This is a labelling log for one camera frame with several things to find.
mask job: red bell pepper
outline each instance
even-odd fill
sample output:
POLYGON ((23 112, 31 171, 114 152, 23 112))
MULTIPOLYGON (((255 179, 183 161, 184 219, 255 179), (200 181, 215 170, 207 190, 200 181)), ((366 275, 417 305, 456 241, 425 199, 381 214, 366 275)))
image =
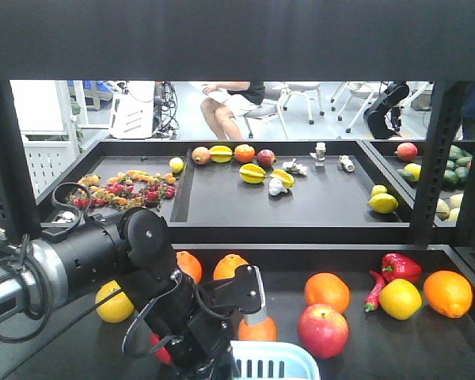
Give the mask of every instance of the red bell pepper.
POLYGON ((370 271, 370 275, 373 276, 375 285, 371 290, 371 293, 366 297, 366 300, 364 301, 365 312, 373 311, 380 307, 380 301, 378 299, 378 296, 380 295, 382 289, 386 287, 386 281, 383 279, 380 273, 370 271))
POLYGON ((406 279, 415 283, 422 268, 414 260, 400 253, 387 253, 382 258, 382 276, 388 283, 394 279, 406 279))

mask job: yellow lemon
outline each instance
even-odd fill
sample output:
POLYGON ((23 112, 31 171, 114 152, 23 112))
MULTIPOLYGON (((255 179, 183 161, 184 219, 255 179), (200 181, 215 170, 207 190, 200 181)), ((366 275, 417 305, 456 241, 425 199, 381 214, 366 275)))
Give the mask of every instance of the yellow lemon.
POLYGON ((382 289, 380 305, 391 317, 409 319, 422 306, 422 297, 415 285, 406 279, 394 279, 382 289))
POLYGON ((377 194, 387 193, 387 188, 383 184, 376 184, 371 189, 371 196, 376 196, 377 194))
MULTIPOLYGON (((95 303, 99 303, 101 300, 106 298, 108 295, 118 291, 120 285, 113 280, 106 283, 101 289, 97 292, 95 296, 95 303)), ((115 295, 113 298, 109 299, 103 305, 100 305, 97 308, 97 314, 102 318, 103 321, 109 323, 119 323, 126 320, 134 312, 134 305, 130 302, 130 299, 123 293, 115 295)))
POLYGON ((411 163, 405 166, 405 170, 408 170, 411 174, 413 174, 416 182, 419 181, 420 169, 421 168, 419 164, 411 163))
POLYGON ((368 204, 373 210, 380 214, 390 214, 396 210, 399 205, 396 198, 385 193, 379 193, 376 196, 372 196, 368 204))
POLYGON ((169 167, 173 171, 173 173, 179 173, 184 168, 184 162, 181 158, 175 157, 169 161, 169 167))

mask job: office chair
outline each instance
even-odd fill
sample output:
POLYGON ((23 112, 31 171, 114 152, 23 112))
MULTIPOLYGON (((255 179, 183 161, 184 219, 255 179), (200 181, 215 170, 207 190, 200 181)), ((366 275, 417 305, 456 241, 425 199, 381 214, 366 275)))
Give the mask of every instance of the office chair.
POLYGON ((346 88, 348 89, 350 96, 338 112, 338 121, 343 120, 341 114, 347 108, 348 103, 352 99, 364 99, 363 105, 361 105, 359 111, 354 115, 347 129, 345 129, 345 132, 350 133, 357 119, 364 114, 366 107, 369 106, 369 104, 371 104, 371 102, 377 98, 380 92, 385 90, 387 86, 383 85, 381 82, 346 82, 346 88))
POLYGON ((265 82, 264 86, 266 90, 264 100, 260 107, 243 115, 246 127, 248 127, 248 137, 253 139, 253 131, 249 119, 264 120, 272 116, 278 116, 282 125, 283 133, 285 134, 285 139, 288 139, 285 119, 282 114, 283 105, 287 99, 288 85, 283 82, 265 82))
POLYGON ((311 113, 311 99, 310 96, 306 93, 307 91, 317 91, 318 99, 318 109, 319 115, 323 116, 325 113, 322 111, 322 82, 285 82, 288 85, 288 94, 285 104, 283 105, 283 110, 287 110, 287 103, 292 96, 302 96, 306 98, 306 103, 308 104, 308 123, 314 124, 314 117, 311 113))

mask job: apple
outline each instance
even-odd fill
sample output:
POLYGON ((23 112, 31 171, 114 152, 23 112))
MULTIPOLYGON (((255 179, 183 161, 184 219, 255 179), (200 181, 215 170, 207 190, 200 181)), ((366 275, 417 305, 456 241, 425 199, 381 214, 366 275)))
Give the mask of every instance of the apple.
MULTIPOLYGON (((158 339, 157 334, 154 332, 151 333, 151 345, 154 346, 157 344, 160 340, 158 339)), ((165 347, 162 347, 159 349, 157 352, 155 352, 155 356, 157 357, 158 360, 160 360, 162 363, 167 364, 168 366, 173 365, 173 358, 171 358, 171 355, 167 352, 165 347)))
POLYGON ((301 345, 315 358, 328 359, 340 354, 347 343, 347 320, 329 305, 314 303, 299 317, 301 345))
POLYGON ((404 162, 411 162, 417 157, 417 147, 411 142, 403 142, 397 146, 394 152, 404 162))
POLYGON ((270 168, 275 163, 276 156, 272 150, 263 149, 256 154, 256 161, 263 168, 270 168))
POLYGON ((211 158, 209 149, 205 146, 198 146, 192 152, 192 160, 197 165, 206 165, 211 158))

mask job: black cable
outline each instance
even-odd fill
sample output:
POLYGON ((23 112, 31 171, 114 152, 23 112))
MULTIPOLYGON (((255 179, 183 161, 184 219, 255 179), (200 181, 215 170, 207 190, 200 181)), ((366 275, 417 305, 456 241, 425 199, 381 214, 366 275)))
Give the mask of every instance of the black cable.
POLYGON ((160 350, 162 347, 164 347, 167 342, 171 341, 172 339, 176 338, 177 336, 175 335, 168 335, 168 336, 164 336, 162 339, 160 339, 160 341, 158 341, 157 344, 155 344, 152 348, 147 348, 146 350, 142 350, 142 351, 139 351, 139 352, 136 352, 136 351, 133 351, 130 347, 131 345, 131 342, 132 342, 132 339, 135 335, 135 333, 137 332, 137 329, 139 327, 139 324, 144 320, 144 318, 146 317, 146 315, 151 311, 151 309, 153 308, 153 306, 155 305, 155 303, 157 303, 157 301, 162 298, 162 297, 165 297, 166 295, 169 295, 170 293, 172 293, 173 291, 175 291, 179 286, 180 286, 180 283, 181 283, 181 277, 179 275, 177 275, 175 278, 174 278, 175 282, 176 282, 176 285, 174 285, 174 287, 169 290, 169 291, 166 291, 164 294, 161 294, 159 295, 158 297, 155 297, 155 298, 152 298, 143 308, 142 310, 139 312, 139 315, 135 318, 135 320, 131 323, 130 327, 128 328, 127 332, 125 333, 125 336, 123 337, 123 343, 121 345, 121 351, 127 355, 127 356, 130 356, 131 358, 143 358, 145 356, 148 356, 148 355, 151 355, 151 354, 154 354, 155 352, 157 352, 158 350, 160 350))

